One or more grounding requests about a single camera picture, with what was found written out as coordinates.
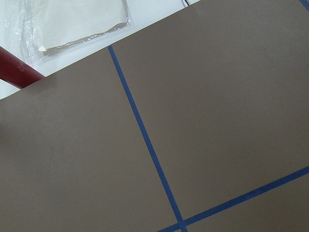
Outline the clear plastic bag with paper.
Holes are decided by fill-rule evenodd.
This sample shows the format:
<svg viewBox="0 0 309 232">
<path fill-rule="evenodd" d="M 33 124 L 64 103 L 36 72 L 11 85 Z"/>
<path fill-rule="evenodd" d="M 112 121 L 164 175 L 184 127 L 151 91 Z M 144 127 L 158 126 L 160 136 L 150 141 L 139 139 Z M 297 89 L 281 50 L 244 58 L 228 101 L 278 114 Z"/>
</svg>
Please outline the clear plastic bag with paper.
<svg viewBox="0 0 309 232">
<path fill-rule="evenodd" d="M 3 47 L 28 65 L 131 25 L 125 0 L 2 0 Z"/>
</svg>

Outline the dark red tube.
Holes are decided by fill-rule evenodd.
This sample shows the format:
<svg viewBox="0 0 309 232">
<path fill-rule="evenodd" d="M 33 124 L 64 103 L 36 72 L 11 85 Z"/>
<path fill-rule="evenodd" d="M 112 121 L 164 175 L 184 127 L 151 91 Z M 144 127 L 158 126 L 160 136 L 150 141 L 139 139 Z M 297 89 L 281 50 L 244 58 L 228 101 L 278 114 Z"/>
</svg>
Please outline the dark red tube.
<svg viewBox="0 0 309 232">
<path fill-rule="evenodd" d="M 45 76 L 0 47 L 0 78 L 22 89 L 44 79 Z"/>
</svg>

